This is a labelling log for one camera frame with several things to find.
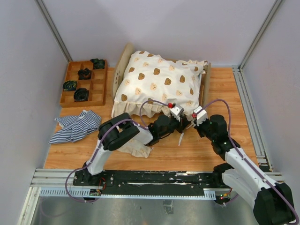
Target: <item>fabric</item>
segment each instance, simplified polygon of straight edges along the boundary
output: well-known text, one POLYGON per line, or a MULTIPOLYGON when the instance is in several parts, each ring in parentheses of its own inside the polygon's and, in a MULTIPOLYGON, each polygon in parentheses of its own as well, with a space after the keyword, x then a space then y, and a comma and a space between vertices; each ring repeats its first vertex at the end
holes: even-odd
POLYGON ((105 61, 100 59, 91 59, 93 63, 93 69, 104 69, 105 68, 105 61))
MULTIPOLYGON (((206 64, 207 61, 164 60, 146 51, 135 52, 116 92, 112 117, 125 112, 138 115, 141 104, 154 99, 179 104, 191 119, 199 106, 199 74, 206 64)), ((160 112, 169 115, 170 110, 158 103, 145 104, 142 109, 142 115, 148 117, 160 112)))
POLYGON ((153 148, 143 145, 143 143, 131 139, 129 142, 124 144, 121 148, 117 149, 120 152, 130 153, 135 157, 148 158, 153 148))
POLYGON ((62 129, 53 135, 49 141, 50 144, 77 142, 97 131, 101 123, 101 117, 92 110, 83 110, 79 116, 65 116, 55 120, 62 129))

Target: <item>cable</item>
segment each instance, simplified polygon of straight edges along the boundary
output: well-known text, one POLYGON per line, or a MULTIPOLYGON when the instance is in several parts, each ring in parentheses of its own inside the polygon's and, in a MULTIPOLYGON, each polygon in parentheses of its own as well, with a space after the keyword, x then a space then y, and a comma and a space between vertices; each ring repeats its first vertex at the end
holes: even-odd
POLYGON ((225 203, 225 206, 227 206, 227 204, 232 203, 235 199, 237 199, 239 197, 239 194, 236 194, 235 197, 231 198, 228 202, 225 203))
MULTIPOLYGON (((209 102, 206 106, 204 106, 200 111, 198 111, 196 114, 198 115, 201 111, 203 111, 204 109, 206 109, 208 106, 210 106, 211 104, 217 102, 217 101, 221 101, 223 103, 225 103, 227 110, 228 110, 228 138, 231 142, 231 144, 233 145, 233 147, 235 148, 235 150, 237 151, 237 153, 239 154, 239 156, 241 156, 243 158, 243 154, 241 153, 241 151, 238 149, 238 147, 235 145, 235 143, 233 142, 231 136, 230 136, 230 127, 231 127, 231 112, 230 112, 230 108, 229 105, 226 101, 224 101, 223 99, 216 99, 213 100, 211 102, 209 102)), ((261 178, 261 179, 265 179, 265 177, 250 163, 250 161, 245 158, 244 159, 245 162, 254 170, 254 172, 261 178)), ((299 224, 299 216, 296 212, 296 210, 294 209, 294 207, 288 202, 288 200, 268 181, 266 180, 266 183, 279 195, 279 197, 286 203, 286 205, 290 208, 290 210, 292 211, 292 213, 295 215, 296 217, 296 222, 295 223, 287 223, 288 225, 298 225, 299 224)))
POLYGON ((102 183, 102 180, 104 180, 104 187, 103 187, 103 191, 104 191, 104 189, 106 188, 106 180, 103 178, 103 177, 101 177, 101 179, 100 179, 100 182, 99 182, 99 186, 98 186, 98 189, 99 189, 99 187, 101 186, 101 183, 102 183))
POLYGON ((39 204, 39 210, 40 210, 40 213, 41 213, 44 217, 51 218, 51 219, 60 217, 60 216, 62 216, 62 215, 64 215, 64 214, 66 214, 67 212, 69 212, 69 211, 73 208, 73 206, 72 206, 70 209, 67 209, 67 210, 65 210, 64 212, 62 212, 62 213, 60 213, 60 214, 57 214, 57 215, 47 215, 47 214, 44 212, 44 209, 43 209, 43 206, 42 206, 42 203, 43 203, 44 201, 45 201, 45 199, 41 199, 41 202, 40 202, 40 204, 39 204))
POLYGON ((165 103, 163 103, 163 102, 160 102, 160 101, 157 101, 157 100, 152 100, 152 99, 150 99, 150 100, 145 101, 145 102, 141 105, 141 107, 140 107, 140 118, 141 118, 141 121, 142 121, 142 123, 143 123, 143 125, 144 125, 145 127, 147 127, 147 125, 146 125, 145 121, 144 121, 143 118, 142 118, 142 108, 143 108, 143 106, 144 106, 147 102, 157 102, 157 103, 160 103, 161 105, 168 106, 167 104, 165 104, 165 103))
POLYGON ((74 169, 74 170, 67 176, 67 179, 66 179, 66 182, 65 182, 65 190, 66 190, 67 195, 68 195, 70 198, 72 198, 74 201, 77 201, 77 202, 79 202, 79 203, 93 203, 93 202, 95 202, 95 201, 97 201, 97 200, 99 199, 99 198, 96 198, 95 200, 80 200, 80 199, 74 198, 74 197, 70 194, 70 192, 68 191, 68 180, 69 180, 69 178, 71 177, 71 175, 72 175, 73 173, 75 173, 76 171, 84 170, 84 169, 88 168, 88 167, 93 163, 93 161, 94 161, 94 159, 95 159, 95 157, 96 157, 98 151, 100 150, 100 146, 101 146, 101 144, 102 144, 102 141, 106 138, 106 136, 108 135, 108 133, 111 132, 114 128, 116 128, 119 124, 124 123, 124 122, 127 122, 127 121, 131 121, 131 122, 132 122, 133 119, 124 119, 124 120, 121 120, 121 121, 117 122, 116 124, 114 124, 111 128, 109 128, 109 129, 106 131, 106 133, 102 136, 102 138, 101 138, 101 140, 100 140, 100 142, 99 142, 99 145, 97 146, 97 149, 96 149, 96 151, 95 151, 95 154, 93 154, 92 159, 90 160, 90 163, 88 163, 88 164, 87 164, 86 166, 84 166, 84 167, 80 167, 80 168, 74 169))

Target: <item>wooden headboard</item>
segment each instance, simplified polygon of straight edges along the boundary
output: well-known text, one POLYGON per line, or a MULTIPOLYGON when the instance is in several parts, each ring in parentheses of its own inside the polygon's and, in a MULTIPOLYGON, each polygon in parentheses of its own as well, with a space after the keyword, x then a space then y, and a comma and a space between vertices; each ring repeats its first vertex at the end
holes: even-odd
MULTIPOLYGON (((135 52, 136 50, 132 43, 127 43, 125 45, 123 52, 113 72, 112 100, 114 100, 117 89, 119 88, 119 85, 123 81, 124 72, 129 63, 130 57, 135 52)), ((200 96, 199 96, 199 104, 201 106, 204 106, 208 103, 208 95, 209 95, 208 92, 210 89, 210 69, 211 69, 211 63, 209 63, 207 66, 204 67, 206 73, 202 74, 201 85, 200 85, 200 96)))

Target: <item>white pillow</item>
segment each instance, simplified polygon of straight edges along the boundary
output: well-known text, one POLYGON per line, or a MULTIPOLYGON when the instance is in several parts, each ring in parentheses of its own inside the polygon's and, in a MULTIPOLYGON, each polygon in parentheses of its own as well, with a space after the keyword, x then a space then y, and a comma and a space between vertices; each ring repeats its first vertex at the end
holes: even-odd
MULTIPOLYGON (((141 104, 154 99, 166 104, 179 104, 191 118, 193 110, 199 106, 199 74, 203 66, 202 62, 176 62, 146 51, 135 52, 116 92, 112 117, 124 112, 138 115, 141 104)), ((154 102, 145 104, 142 114, 152 117, 161 111, 167 115, 170 113, 167 106, 154 102)))

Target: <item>metal floor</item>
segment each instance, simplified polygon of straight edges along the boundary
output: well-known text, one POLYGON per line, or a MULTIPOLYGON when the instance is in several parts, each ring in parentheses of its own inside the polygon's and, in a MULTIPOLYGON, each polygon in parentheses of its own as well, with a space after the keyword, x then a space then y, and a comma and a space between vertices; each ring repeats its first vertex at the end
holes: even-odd
POLYGON ((68 197, 40 197, 31 225, 257 225, 238 197, 226 208, 211 200, 174 200, 173 214, 160 199, 99 199, 79 203, 68 197))

